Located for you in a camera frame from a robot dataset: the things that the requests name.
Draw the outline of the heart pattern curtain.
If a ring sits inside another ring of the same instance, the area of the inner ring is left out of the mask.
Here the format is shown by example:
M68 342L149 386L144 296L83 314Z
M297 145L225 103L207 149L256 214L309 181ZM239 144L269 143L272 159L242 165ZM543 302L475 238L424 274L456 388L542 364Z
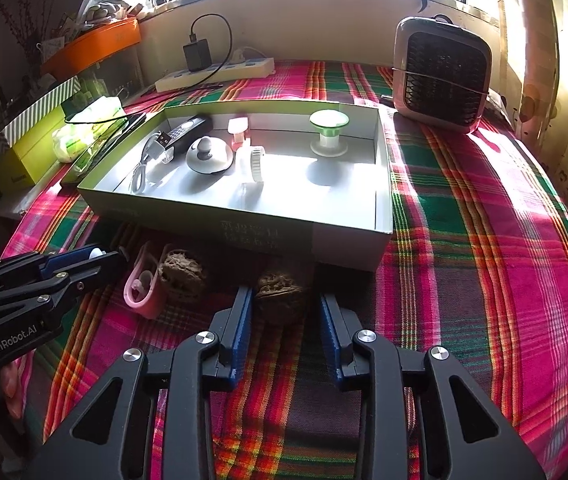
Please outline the heart pattern curtain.
M568 0L497 0L505 107L568 205Z

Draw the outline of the white panda ball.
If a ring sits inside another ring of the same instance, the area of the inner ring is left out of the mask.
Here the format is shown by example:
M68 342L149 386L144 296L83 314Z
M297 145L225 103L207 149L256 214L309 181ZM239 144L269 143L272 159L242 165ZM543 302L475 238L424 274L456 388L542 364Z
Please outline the white panda ball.
M215 136L202 136L195 140L185 155L186 166L198 174L220 174L234 161L229 144Z

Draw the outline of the brown walnut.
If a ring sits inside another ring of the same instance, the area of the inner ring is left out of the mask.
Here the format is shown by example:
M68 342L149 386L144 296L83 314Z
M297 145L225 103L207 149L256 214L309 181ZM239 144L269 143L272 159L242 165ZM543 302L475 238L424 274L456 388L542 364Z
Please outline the brown walnut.
M305 287L287 272L262 274L257 282L255 299L267 311L295 311L304 302Z
M158 266L159 279L167 295L179 302L194 302L203 293L207 270L190 252L170 249Z

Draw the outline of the black bike light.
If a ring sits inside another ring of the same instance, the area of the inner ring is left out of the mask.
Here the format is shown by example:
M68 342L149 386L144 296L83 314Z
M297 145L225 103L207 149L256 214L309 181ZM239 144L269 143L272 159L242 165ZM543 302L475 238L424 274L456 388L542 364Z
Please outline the black bike light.
M169 132L162 132L156 141L165 150L173 148L176 154L184 153L191 144L212 130L212 118L208 115L195 115L181 122Z

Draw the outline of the striped white box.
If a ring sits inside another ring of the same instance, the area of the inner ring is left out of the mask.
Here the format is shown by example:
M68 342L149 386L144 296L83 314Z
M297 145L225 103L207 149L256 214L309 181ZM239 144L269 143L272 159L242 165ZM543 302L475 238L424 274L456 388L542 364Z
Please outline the striped white box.
M58 84L55 88L45 93L30 107L17 115L0 132L0 147L11 148L28 130L51 110L57 108L64 101L72 98L80 90L80 82L77 76Z

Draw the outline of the pink black mini heater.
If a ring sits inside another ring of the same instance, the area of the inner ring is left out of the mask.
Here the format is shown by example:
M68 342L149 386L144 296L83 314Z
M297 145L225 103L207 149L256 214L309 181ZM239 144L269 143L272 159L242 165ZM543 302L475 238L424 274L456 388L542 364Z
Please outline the pink black mini heater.
M473 131L485 109L491 70L489 44L461 26L409 16L396 28L392 99L406 118Z

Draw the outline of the brown walnut upper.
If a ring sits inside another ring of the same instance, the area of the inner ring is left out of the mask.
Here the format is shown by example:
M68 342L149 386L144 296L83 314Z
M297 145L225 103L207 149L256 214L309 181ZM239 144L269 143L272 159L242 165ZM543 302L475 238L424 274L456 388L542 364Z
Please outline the brown walnut upper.
M190 252L170 249L158 266L159 279L167 295L179 302L194 302L203 293L207 270Z

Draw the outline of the black charger plug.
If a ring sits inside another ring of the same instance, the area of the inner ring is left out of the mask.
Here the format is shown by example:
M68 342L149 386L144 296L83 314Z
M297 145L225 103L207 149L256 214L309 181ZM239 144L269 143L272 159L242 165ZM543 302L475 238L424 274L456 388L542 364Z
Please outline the black charger plug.
M198 39L195 34L190 35L190 42L183 46L186 67L192 73L206 70L212 64L208 41Z

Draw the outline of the orange tray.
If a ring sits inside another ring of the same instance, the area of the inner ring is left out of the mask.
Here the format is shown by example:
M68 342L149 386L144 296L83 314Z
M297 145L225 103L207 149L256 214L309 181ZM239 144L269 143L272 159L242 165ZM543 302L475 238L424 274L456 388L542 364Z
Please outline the orange tray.
M141 32L136 18L116 21L72 40L42 63L40 75L51 75L57 81L65 81L140 42Z

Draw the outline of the white power strip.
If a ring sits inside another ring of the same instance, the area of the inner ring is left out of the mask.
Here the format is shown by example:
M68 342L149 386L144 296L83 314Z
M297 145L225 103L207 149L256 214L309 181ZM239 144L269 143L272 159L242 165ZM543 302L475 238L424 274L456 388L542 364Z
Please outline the white power strip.
M166 92L185 88L193 88L198 84L216 84L217 82L234 81L237 79L264 78L275 73L274 58L253 58L237 63L226 63L223 66L214 64L200 70L190 72L176 70L155 82L157 92Z

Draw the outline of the brown walnut lower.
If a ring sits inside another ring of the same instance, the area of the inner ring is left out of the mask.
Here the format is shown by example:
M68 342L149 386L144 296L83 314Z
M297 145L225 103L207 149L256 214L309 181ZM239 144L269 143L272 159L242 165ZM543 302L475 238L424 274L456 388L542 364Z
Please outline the brown walnut lower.
M257 282L255 299L267 311L295 311L304 302L305 287L287 272L262 274Z

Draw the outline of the white mushroom knob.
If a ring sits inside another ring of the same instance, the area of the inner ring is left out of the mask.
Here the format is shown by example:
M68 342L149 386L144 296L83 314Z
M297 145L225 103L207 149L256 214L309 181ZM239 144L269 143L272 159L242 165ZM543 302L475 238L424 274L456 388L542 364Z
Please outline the white mushroom knob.
M95 258L100 258L101 256L104 256L106 254L106 251L98 248L98 247L94 247L89 255L90 259L95 259Z

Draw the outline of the green mushroom knob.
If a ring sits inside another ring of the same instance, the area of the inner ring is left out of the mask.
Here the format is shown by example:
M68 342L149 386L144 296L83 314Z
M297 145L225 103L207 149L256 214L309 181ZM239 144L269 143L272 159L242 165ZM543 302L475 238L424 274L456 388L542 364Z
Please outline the green mushroom knob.
M310 143L314 154L335 158L347 153L347 143L340 140L342 129L350 122L345 113L340 110L317 110L309 120L319 133L318 138Z

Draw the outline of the yellow green box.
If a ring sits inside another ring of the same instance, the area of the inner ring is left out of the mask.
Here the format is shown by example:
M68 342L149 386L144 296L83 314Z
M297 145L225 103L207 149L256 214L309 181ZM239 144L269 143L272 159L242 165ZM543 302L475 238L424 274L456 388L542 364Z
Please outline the yellow green box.
M50 169L56 157L52 133L64 124L61 106L55 107L28 128L0 155L0 191L10 195L34 186Z

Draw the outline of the grey cardboard box tray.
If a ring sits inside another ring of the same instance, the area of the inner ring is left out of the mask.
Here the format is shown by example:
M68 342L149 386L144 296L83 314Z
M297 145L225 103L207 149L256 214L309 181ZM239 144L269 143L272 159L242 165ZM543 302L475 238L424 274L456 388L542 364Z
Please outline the grey cardboard box tray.
M134 167L152 136L197 114L211 138L230 143L229 122L248 121L260 149L220 174L199 174L182 154L149 162L142 191ZM254 252L373 271L394 230L391 157L395 111L386 106L303 100L172 106L154 114L79 184L101 217L129 221Z

